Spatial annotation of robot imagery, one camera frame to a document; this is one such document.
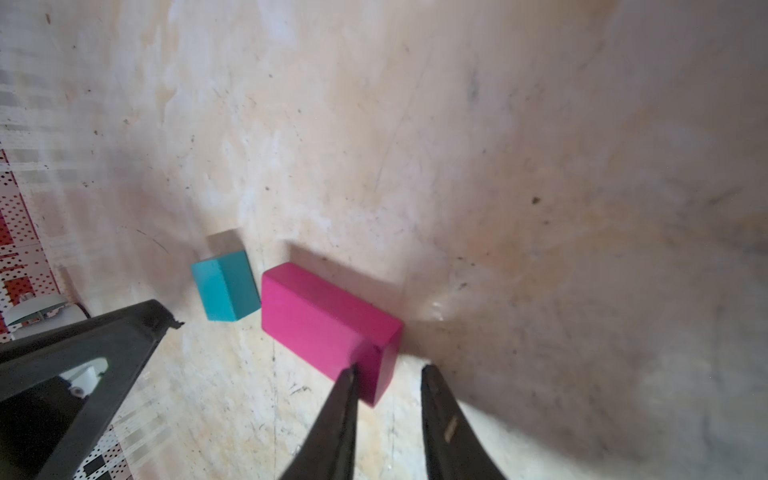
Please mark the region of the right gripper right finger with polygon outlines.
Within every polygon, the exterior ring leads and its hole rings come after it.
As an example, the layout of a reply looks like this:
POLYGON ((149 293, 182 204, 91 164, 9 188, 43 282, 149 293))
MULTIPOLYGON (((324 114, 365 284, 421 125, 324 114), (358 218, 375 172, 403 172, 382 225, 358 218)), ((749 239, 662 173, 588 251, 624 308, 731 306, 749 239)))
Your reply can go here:
POLYGON ((433 364, 421 371, 421 407, 428 479, 504 479, 433 364))

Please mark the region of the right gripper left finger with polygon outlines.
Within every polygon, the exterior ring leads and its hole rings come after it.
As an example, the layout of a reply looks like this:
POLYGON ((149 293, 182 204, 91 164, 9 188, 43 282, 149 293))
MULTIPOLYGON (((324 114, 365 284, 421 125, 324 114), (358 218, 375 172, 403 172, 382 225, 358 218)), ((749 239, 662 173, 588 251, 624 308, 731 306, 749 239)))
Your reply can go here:
POLYGON ((304 443, 281 479, 353 478, 358 385, 356 365, 339 374, 304 443))

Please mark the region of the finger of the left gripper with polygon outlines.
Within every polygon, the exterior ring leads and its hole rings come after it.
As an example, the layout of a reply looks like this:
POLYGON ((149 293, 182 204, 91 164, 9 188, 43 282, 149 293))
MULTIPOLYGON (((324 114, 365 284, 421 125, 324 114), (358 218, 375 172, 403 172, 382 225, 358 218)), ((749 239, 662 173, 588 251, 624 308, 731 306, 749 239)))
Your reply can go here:
POLYGON ((181 326, 149 300, 2 345, 2 478, 73 478, 181 326))

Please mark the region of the magenta block group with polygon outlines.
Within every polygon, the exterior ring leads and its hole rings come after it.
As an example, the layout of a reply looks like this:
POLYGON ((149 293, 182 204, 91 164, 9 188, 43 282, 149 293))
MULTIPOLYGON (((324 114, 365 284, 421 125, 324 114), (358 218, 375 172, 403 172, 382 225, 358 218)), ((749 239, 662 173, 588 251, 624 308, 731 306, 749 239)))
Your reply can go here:
POLYGON ((262 329, 328 378, 355 366, 374 407, 394 375, 404 323, 291 262, 262 275, 262 329))

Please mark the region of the teal cube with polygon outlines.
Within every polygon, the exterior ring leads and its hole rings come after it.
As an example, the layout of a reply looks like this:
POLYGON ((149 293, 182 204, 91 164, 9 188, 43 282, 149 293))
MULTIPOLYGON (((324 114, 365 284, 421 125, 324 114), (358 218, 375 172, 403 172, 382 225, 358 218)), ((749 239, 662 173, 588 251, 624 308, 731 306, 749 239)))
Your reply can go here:
POLYGON ((209 321, 236 322, 261 308, 244 250, 194 263, 190 270, 209 321))

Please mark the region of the white alarm clock on table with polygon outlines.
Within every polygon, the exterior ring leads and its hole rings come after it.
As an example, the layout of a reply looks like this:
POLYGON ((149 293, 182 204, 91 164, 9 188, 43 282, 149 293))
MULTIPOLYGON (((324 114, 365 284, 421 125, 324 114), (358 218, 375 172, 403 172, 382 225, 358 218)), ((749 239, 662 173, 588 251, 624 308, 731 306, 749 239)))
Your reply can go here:
POLYGON ((69 326, 90 318, 79 304, 64 295, 47 294, 29 297, 2 314, 7 332, 1 342, 8 343, 49 330, 69 326))

